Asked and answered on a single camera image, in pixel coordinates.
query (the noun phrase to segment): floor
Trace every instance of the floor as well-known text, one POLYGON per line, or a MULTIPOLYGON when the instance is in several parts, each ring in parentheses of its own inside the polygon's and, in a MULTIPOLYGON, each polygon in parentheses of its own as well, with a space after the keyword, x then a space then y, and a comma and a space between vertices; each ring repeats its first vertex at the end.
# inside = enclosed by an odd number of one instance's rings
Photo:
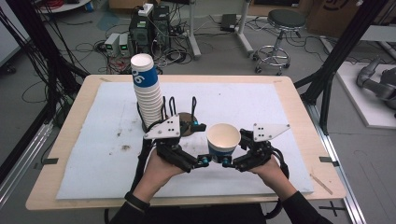
MULTIPOLYGON (((59 27, 64 35, 68 47, 79 59, 80 63, 91 74, 105 74, 106 62, 102 55, 92 52, 92 45, 113 32, 125 32, 129 24, 128 14, 109 12, 106 7, 100 7, 92 13, 83 9, 57 15, 62 21, 59 27)), ((220 16, 213 16, 215 21, 220 16)), ((254 72, 255 63, 249 59, 235 35, 202 35, 219 34, 218 26, 209 17, 196 19, 199 28, 196 31, 198 46, 202 57, 185 64, 170 64, 163 68, 163 75, 274 75, 275 68, 265 66, 261 74, 254 72)), ((64 49, 53 32, 54 40, 59 49, 64 49)), ((264 30, 246 28, 245 34, 254 49, 263 45, 272 45, 276 37, 264 30)), ((315 36, 301 31, 302 38, 293 35, 293 39, 284 39, 282 47, 291 55, 291 66, 284 70, 283 76, 293 81, 300 80, 316 72, 326 59, 322 44, 315 36)), ((349 61, 359 60, 368 62, 375 55, 381 55, 387 63, 395 63, 375 43, 360 42, 351 52, 349 61)), ((8 153, 15 147, 21 136, 27 130, 32 120, 41 110, 45 98, 44 85, 35 76, 32 65, 23 53, 18 53, 11 63, 17 68, 17 73, 7 74, 3 70, 0 74, 0 94, 6 97, 0 99, 0 108, 3 116, 0 118, 0 162, 3 162, 8 153)), ((396 223, 396 177, 390 175, 396 169, 396 153, 394 152, 395 130, 366 128, 355 107, 349 100, 345 90, 337 78, 332 85, 332 99, 329 113, 328 130, 332 143, 340 158, 349 183, 358 199, 359 206, 367 223, 396 223)), ((56 137, 59 128, 54 128, 49 140, 42 147, 30 169, 21 179, 7 203, 0 210, 1 223, 100 223, 103 222, 103 209, 65 210, 35 212, 28 211, 24 204, 38 177, 42 155, 56 137)), ((333 223, 350 223, 342 201, 316 201, 312 204, 318 211, 333 223)), ((266 213, 273 208, 272 203, 262 205, 266 213)), ((282 212, 268 223, 290 223, 286 214, 282 212)))

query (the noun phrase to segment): black stool seat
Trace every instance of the black stool seat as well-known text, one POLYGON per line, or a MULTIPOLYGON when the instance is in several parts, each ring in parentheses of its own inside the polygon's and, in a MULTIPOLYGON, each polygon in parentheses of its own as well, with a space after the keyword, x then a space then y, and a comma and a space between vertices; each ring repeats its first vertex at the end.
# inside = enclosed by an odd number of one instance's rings
POLYGON ((305 17, 288 9, 274 9, 268 13, 268 21, 288 28, 299 28, 305 25, 305 17))

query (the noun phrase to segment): rolling stool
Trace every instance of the rolling stool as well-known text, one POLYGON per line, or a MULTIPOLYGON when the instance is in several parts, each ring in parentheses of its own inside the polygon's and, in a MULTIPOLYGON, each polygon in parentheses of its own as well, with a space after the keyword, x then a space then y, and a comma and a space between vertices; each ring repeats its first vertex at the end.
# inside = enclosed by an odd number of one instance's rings
POLYGON ((272 26, 280 30, 280 34, 274 46, 264 46, 254 52, 253 60, 258 61, 255 72, 260 73, 262 71, 260 64, 268 63, 272 66, 279 67, 276 75, 280 76, 282 75, 282 67, 289 68, 290 66, 289 54, 280 47, 283 34, 286 32, 296 32, 297 36, 300 37, 298 31, 305 26, 305 17, 298 12, 288 9, 275 9, 268 13, 267 20, 272 26))

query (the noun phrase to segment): wristband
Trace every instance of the wristband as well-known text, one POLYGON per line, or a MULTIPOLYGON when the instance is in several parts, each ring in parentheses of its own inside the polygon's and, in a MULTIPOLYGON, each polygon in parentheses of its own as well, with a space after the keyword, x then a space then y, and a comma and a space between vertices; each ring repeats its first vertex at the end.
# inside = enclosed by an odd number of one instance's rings
POLYGON ((129 203, 133 204, 137 208, 146 211, 149 208, 149 203, 145 203, 141 201, 140 199, 136 198, 131 191, 128 191, 128 193, 125 194, 125 200, 128 201, 129 203))

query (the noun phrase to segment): wooden table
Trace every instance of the wooden table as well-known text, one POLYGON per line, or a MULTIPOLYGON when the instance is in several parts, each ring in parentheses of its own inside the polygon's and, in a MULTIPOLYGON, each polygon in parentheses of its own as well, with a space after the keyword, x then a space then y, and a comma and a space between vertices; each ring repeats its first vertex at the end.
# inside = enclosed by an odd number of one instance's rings
MULTIPOLYGON (((82 124, 91 108, 97 90, 102 82, 132 82, 131 76, 92 75, 85 79, 77 99, 70 110, 49 158, 59 158, 56 164, 45 165, 26 202, 29 210, 50 210, 68 208, 119 207, 123 199, 109 200, 56 200, 64 170, 71 150, 76 143, 82 124)), ((288 77, 264 76, 160 76, 161 82, 224 82, 224 83, 273 83, 284 108, 298 148, 311 176, 315 191, 305 195, 308 200, 342 199, 346 191, 330 162, 321 162, 319 157, 328 157, 320 142, 314 125, 309 118, 300 96, 288 77)), ((188 205, 213 203, 262 203, 276 201, 275 196, 211 196, 183 198, 154 198, 151 205, 188 205)))

